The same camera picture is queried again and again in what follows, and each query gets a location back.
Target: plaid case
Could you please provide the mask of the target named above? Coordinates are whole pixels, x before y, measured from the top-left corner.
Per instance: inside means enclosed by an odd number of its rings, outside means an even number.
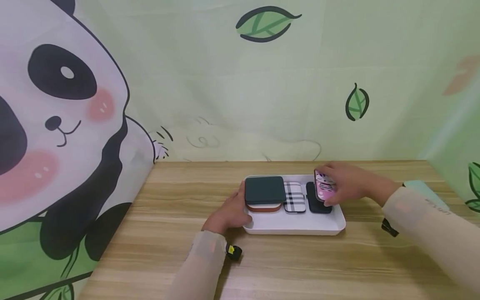
[[[284,182],[285,196],[287,200],[283,202],[283,208],[287,213],[304,213],[306,210],[305,197],[301,191],[301,185],[298,182]]]

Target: panda eye patch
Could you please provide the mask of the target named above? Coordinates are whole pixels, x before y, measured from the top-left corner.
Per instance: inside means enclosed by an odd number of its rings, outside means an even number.
[[[43,44],[35,48],[28,61],[28,75],[38,89],[53,97],[82,100],[96,94],[92,70],[59,46]]]

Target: beige sleeve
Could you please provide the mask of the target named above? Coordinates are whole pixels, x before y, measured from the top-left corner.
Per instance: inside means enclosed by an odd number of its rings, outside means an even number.
[[[183,263],[166,300],[212,300],[222,271],[227,242],[219,234],[201,231]]]
[[[422,248],[459,285],[480,295],[480,228],[404,187],[383,211],[393,229]]]

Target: wood grain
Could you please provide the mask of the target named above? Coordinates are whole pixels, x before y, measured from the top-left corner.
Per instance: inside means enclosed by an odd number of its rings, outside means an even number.
[[[311,174],[320,162],[157,163],[81,300],[163,299],[194,235],[239,182],[252,174]],[[458,215],[475,215],[425,161],[352,162],[395,181],[423,180]],[[226,261],[216,299],[460,299],[442,270],[401,236],[380,229],[373,201],[342,205],[347,228],[335,237],[229,233],[243,249]]]

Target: panda paw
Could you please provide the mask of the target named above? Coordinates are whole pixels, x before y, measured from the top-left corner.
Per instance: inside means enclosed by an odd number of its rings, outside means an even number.
[[[155,161],[169,157],[168,148],[166,148],[163,143],[153,140],[153,147],[155,148]]]

